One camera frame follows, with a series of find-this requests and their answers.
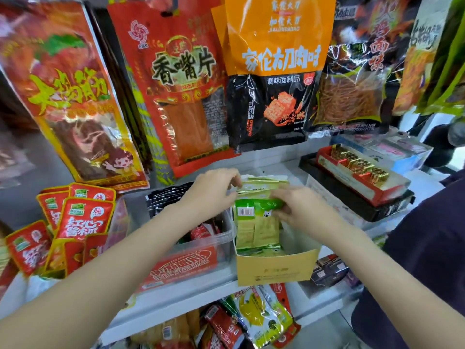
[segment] clear plastic bin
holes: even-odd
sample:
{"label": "clear plastic bin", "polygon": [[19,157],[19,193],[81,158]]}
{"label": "clear plastic bin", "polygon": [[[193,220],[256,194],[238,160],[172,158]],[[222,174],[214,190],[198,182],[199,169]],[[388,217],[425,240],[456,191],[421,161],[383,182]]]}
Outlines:
{"label": "clear plastic bin", "polygon": [[[132,213],[128,213],[125,198],[118,200],[105,249],[121,241],[143,224],[143,222],[137,223],[137,221],[134,221]],[[129,209],[131,212],[137,210],[134,213],[135,217],[137,217],[140,209],[136,208],[136,205],[131,206],[131,204],[132,201],[129,198]],[[223,220],[223,233],[174,245],[153,267],[150,274],[136,290],[136,293],[228,266],[236,228],[230,211],[222,212],[221,217]]]}

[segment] hand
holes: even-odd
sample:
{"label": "hand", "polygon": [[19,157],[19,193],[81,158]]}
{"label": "hand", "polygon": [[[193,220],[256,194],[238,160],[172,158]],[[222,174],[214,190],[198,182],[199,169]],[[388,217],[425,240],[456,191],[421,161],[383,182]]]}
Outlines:
{"label": "hand", "polygon": [[344,238],[341,234],[354,229],[320,195],[308,187],[280,185],[271,192],[270,197],[285,202],[281,210],[273,211],[274,215],[330,248],[335,246],[336,241]]}
{"label": "hand", "polygon": [[231,185],[241,187],[237,169],[216,169],[200,174],[194,184],[178,202],[199,223],[220,214],[234,204],[237,192],[226,195]]}

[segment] black display tray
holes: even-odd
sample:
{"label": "black display tray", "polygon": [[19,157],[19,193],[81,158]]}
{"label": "black display tray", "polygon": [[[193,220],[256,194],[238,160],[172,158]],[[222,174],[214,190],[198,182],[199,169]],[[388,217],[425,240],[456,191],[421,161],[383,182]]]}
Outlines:
{"label": "black display tray", "polygon": [[350,187],[328,174],[316,163],[317,153],[307,154],[300,158],[299,168],[309,173],[326,190],[336,196],[348,208],[367,222],[377,222],[387,216],[407,208],[409,203],[415,201],[415,195],[407,190],[402,196],[377,207],[369,204]]}

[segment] person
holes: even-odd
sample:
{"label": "person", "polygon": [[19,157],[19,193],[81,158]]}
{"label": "person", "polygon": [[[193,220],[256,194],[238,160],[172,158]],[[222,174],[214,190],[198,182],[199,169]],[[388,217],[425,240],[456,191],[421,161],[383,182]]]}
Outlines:
{"label": "person", "polygon": [[[0,321],[5,348],[90,348],[153,265],[187,231],[234,204],[236,169],[200,174],[183,198]],[[363,281],[410,348],[465,348],[465,318],[306,187],[282,186],[282,221],[330,247]]]}

